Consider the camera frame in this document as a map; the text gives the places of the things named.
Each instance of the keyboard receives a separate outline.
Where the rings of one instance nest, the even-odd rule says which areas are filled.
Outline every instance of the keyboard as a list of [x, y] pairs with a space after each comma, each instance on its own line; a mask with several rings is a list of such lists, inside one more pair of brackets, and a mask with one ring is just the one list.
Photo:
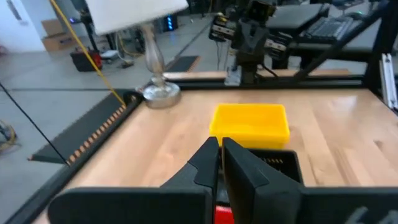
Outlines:
[[354, 22], [351, 17], [321, 17], [299, 37], [299, 43], [334, 44], [340, 40]]

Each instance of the yellow bin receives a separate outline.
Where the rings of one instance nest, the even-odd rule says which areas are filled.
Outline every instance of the yellow bin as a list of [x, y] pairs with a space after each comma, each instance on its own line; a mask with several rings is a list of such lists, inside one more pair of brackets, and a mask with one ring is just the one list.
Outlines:
[[210, 136], [223, 137], [251, 149], [283, 149], [289, 125], [283, 105], [220, 104], [210, 124]]

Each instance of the metal lamp base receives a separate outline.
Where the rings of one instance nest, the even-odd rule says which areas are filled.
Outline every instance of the metal lamp base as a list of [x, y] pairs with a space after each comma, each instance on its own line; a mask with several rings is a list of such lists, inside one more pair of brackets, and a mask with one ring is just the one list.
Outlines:
[[165, 82], [164, 87], [149, 85], [142, 92], [149, 108], [160, 109], [176, 105], [181, 99], [180, 87], [174, 83]]

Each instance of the wooden tabletop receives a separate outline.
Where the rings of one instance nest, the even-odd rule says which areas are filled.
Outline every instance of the wooden tabletop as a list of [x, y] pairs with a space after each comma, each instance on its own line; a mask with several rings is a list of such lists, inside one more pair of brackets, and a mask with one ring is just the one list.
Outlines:
[[140, 105], [67, 188], [163, 184], [207, 139], [220, 103], [283, 104], [306, 186], [398, 185], [398, 117], [370, 91], [218, 90], [184, 91], [165, 110]]
[[[280, 77], [291, 77], [297, 70], [293, 69], [277, 69], [274, 72]], [[257, 71], [259, 75], [264, 77], [272, 77], [266, 70]], [[336, 76], [336, 75], [351, 75], [348, 69], [318, 69], [310, 73], [310, 76]], [[226, 72], [167, 72], [164, 73], [166, 78], [170, 79], [194, 79], [194, 78], [225, 78]]]

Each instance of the lamp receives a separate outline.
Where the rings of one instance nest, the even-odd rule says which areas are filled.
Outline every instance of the lamp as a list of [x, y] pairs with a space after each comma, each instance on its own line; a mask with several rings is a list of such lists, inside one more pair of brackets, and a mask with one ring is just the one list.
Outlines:
[[150, 108], [165, 108], [178, 103], [180, 88], [165, 81], [164, 60], [156, 42], [153, 19], [188, 7], [186, 0], [86, 0], [97, 34], [107, 34], [140, 24], [145, 37], [146, 64], [154, 76], [143, 95]]

